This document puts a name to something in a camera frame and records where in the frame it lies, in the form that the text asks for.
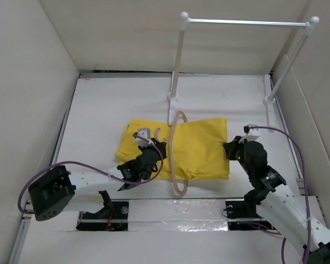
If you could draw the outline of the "yellow trousers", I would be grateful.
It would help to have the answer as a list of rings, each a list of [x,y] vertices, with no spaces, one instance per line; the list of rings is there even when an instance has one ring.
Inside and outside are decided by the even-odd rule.
[[[120,164],[136,158],[141,153],[133,137],[133,133],[140,128],[150,128],[152,135],[156,128],[161,128],[158,138],[162,140],[170,137],[171,126],[166,123],[132,119],[123,131],[115,153]],[[179,156],[176,163],[177,179],[227,180],[230,168],[223,148],[226,141],[227,120],[225,118],[179,123],[174,137],[174,148]]]

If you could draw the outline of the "wooden clothes hanger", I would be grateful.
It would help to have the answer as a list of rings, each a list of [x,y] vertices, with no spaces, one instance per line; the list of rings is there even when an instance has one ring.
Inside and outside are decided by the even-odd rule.
[[[170,173],[171,173],[171,180],[172,180],[172,184],[173,184],[173,188],[174,191],[177,195],[179,195],[180,197],[183,197],[188,190],[188,179],[185,178],[184,179],[184,183],[183,183],[183,189],[180,190],[179,186],[178,186],[178,179],[177,179],[177,174],[176,174],[176,163],[178,162],[178,153],[176,153],[175,148],[174,148],[174,137],[175,137],[175,131],[176,131],[176,127],[178,125],[178,121],[179,119],[182,119],[184,121],[184,123],[188,122],[187,116],[185,115],[185,113],[183,111],[178,111],[175,114],[175,117],[173,119],[173,123],[171,125],[171,130],[170,130],[170,137],[169,139],[166,139],[165,137],[162,139],[162,141],[158,138],[158,133],[161,131],[161,128],[156,128],[155,129],[155,139],[159,142],[165,142],[166,145],[169,148],[169,164],[170,164]]]

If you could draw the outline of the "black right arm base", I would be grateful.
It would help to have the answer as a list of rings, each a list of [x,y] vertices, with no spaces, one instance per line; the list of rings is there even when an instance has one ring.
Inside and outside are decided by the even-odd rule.
[[[221,214],[227,220],[229,231],[260,230],[268,234],[279,235],[276,228],[260,217],[243,198],[227,199]]]

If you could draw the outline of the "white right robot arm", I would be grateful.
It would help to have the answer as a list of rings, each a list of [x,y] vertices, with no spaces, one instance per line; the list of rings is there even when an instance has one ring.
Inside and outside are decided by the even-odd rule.
[[[244,196],[244,212],[272,224],[304,263],[330,263],[330,229],[307,213],[285,179],[268,165],[263,145],[236,136],[223,148],[228,160],[239,162],[253,187]]]

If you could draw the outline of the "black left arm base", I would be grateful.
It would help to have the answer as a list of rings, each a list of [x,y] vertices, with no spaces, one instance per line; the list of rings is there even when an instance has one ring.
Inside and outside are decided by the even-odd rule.
[[[80,212],[78,231],[128,231],[129,200],[112,200],[107,191],[100,191],[103,207],[96,213]]]

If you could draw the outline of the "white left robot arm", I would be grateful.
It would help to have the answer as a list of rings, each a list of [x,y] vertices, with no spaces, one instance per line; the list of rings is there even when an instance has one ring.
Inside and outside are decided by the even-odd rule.
[[[28,192],[35,219],[47,221],[64,211],[84,211],[106,218],[112,211],[107,192],[111,180],[121,182],[120,190],[129,190],[156,179],[166,159],[166,143],[155,138],[138,137],[145,143],[141,154],[116,167],[122,177],[93,168],[92,173],[71,173],[68,162],[59,162],[44,169],[29,182]]]

